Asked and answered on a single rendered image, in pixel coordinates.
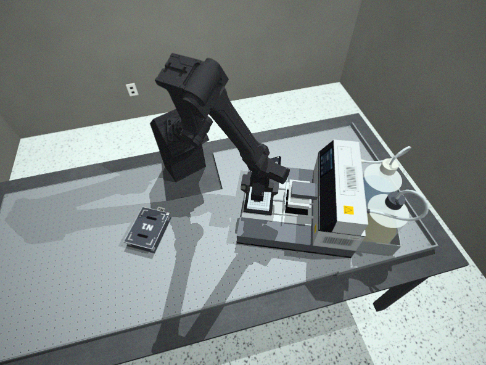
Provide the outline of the grey flexible hose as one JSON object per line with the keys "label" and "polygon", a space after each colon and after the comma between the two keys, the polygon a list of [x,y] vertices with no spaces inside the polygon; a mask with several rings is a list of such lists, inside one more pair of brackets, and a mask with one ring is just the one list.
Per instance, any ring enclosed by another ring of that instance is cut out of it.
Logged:
{"label": "grey flexible hose", "polygon": [[421,195],[420,193],[416,192],[416,191],[404,190],[404,191],[401,191],[397,194],[396,199],[399,199],[399,197],[404,193],[415,194],[424,202],[425,210],[424,210],[424,213],[422,215],[415,217],[415,218],[402,218],[402,217],[399,217],[399,216],[394,216],[394,215],[390,215],[390,214],[383,213],[383,212],[380,212],[380,211],[375,211],[375,210],[370,210],[370,213],[384,215],[384,216],[388,216],[390,218],[399,219],[399,220],[403,220],[403,221],[416,221],[416,220],[419,220],[419,219],[422,219],[423,217],[425,217],[427,215],[428,211],[429,211],[429,205],[428,205],[428,202],[425,199],[425,197],[423,195]]}

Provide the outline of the white well plate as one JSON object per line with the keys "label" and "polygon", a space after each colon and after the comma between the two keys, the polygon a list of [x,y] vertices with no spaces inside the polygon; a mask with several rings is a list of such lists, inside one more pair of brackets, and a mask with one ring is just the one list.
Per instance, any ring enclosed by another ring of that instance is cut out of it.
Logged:
{"label": "white well plate", "polygon": [[270,192],[264,192],[263,201],[254,202],[254,200],[251,200],[251,191],[252,191],[252,187],[250,187],[249,200],[248,200],[247,208],[253,209],[253,210],[269,211],[271,193]]}

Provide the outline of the white flexible hose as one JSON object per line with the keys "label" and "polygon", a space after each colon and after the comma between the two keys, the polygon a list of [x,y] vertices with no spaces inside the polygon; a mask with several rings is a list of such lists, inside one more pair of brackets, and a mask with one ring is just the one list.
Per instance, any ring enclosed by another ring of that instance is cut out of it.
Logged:
{"label": "white flexible hose", "polygon": [[[402,150],[401,150],[401,151],[400,151],[398,154],[396,154],[396,156],[394,156],[394,157],[392,157],[392,158],[391,158],[392,160],[391,160],[391,162],[389,163],[389,165],[392,165],[393,161],[394,161],[396,158],[398,158],[398,157],[400,157],[400,156],[404,155],[404,154],[405,154],[405,153],[407,153],[407,152],[408,152],[410,149],[411,149],[411,147],[410,147],[410,146],[405,147],[404,149],[402,149]],[[364,163],[382,163],[382,161],[383,161],[383,160],[381,160],[381,161],[365,161],[365,160],[364,160]]]}

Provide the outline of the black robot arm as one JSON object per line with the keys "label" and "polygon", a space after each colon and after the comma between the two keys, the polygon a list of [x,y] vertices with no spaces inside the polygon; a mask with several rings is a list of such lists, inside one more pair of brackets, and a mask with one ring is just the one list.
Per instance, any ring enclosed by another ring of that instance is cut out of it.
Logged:
{"label": "black robot arm", "polygon": [[[211,58],[201,61],[171,53],[165,68],[155,79],[157,85],[169,92],[180,116],[166,119],[167,140],[185,141],[199,147],[214,120],[237,147],[251,171],[251,200],[260,202],[270,179],[284,184],[290,169],[268,158],[268,147],[254,138],[229,100],[225,89],[228,80],[221,65]],[[267,176],[259,178],[253,173]]]}

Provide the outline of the clear plastic bottle with black cap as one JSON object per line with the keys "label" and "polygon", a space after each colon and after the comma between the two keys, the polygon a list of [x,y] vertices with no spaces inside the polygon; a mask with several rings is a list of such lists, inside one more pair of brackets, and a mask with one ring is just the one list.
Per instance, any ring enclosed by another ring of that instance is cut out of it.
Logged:
{"label": "clear plastic bottle with black cap", "polygon": [[[402,218],[409,218],[409,211],[406,207],[405,197],[402,194],[399,199],[396,196],[399,192],[375,195],[370,199],[366,208],[380,211]],[[363,241],[389,244],[399,233],[407,221],[389,218],[375,213],[367,213],[368,225],[365,229],[366,237]]]}

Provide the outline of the white bottle with cap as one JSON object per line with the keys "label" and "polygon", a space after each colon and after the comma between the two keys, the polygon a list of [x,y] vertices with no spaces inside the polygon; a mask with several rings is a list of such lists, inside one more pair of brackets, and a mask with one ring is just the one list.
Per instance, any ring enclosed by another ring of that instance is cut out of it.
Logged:
{"label": "white bottle with cap", "polygon": [[381,163],[375,163],[368,166],[363,173],[364,191],[366,197],[366,205],[369,200],[375,195],[389,194],[390,192],[397,192],[402,185],[402,177],[398,169],[398,163],[392,159],[387,158]]}

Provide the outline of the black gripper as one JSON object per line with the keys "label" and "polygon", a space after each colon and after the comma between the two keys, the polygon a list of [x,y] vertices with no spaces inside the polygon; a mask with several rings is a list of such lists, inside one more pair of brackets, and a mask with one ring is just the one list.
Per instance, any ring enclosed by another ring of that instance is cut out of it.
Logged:
{"label": "black gripper", "polygon": [[[250,186],[250,175],[251,175],[250,171],[247,174],[242,175],[241,190],[243,192],[245,192],[247,195],[248,195],[249,187],[251,187]],[[255,175],[255,176],[259,177],[259,178],[263,178],[267,175],[265,175],[265,176]],[[273,197],[274,195],[278,194],[278,190],[279,190],[279,182],[270,179],[269,186],[268,186],[268,188],[265,188],[264,192],[272,192],[271,197]]]}

